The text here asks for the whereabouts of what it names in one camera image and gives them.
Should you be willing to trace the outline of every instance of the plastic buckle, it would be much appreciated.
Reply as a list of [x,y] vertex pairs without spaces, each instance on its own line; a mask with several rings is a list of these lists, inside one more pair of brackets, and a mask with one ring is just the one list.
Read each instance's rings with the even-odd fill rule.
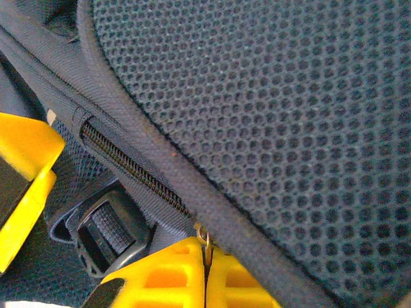
[[116,189],[82,216],[76,247],[88,274],[102,278],[145,257],[149,241],[143,214],[124,191]]

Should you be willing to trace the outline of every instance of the yellow plastic part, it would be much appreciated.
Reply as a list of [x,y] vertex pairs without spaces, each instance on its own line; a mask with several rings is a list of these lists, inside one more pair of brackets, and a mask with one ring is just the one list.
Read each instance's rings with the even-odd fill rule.
[[215,248],[207,282],[207,307],[280,308],[232,255]]
[[51,167],[63,148],[63,138],[46,123],[0,113],[0,156],[27,181],[32,181],[0,229],[0,274],[13,261],[44,209],[56,181]]
[[125,279],[111,308],[204,308],[201,246],[190,237],[110,274]]

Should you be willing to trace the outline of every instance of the zipper teeth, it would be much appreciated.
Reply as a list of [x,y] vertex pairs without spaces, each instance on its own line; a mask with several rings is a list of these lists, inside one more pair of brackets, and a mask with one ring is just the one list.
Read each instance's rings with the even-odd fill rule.
[[169,204],[171,204],[180,213],[187,217],[191,217],[186,206],[181,202],[173,191],[166,187],[163,183],[156,180],[150,173],[145,171],[139,164],[133,161],[111,141],[109,141],[102,133],[97,131],[90,123],[86,122],[82,126],[82,133],[103,150],[110,158],[115,160],[121,167],[126,169],[131,175],[136,177],[141,183],[150,188],[155,194],[159,195]]

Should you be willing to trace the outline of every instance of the zipper pull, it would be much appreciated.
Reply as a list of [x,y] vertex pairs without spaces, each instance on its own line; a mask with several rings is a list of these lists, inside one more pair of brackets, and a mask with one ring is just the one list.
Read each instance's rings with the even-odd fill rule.
[[213,250],[218,247],[213,241],[210,233],[199,223],[195,223],[194,228],[197,230],[197,239],[200,244],[204,247],[203,260],[206,276],[210,272],[211,264],[213,263]]

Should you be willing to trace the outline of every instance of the padded back panel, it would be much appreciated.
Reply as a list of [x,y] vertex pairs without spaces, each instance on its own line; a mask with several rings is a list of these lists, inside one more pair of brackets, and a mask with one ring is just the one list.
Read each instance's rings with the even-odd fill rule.
[[136,103],[273,243],[373,303],[410,260],[408,1],[94,0]]

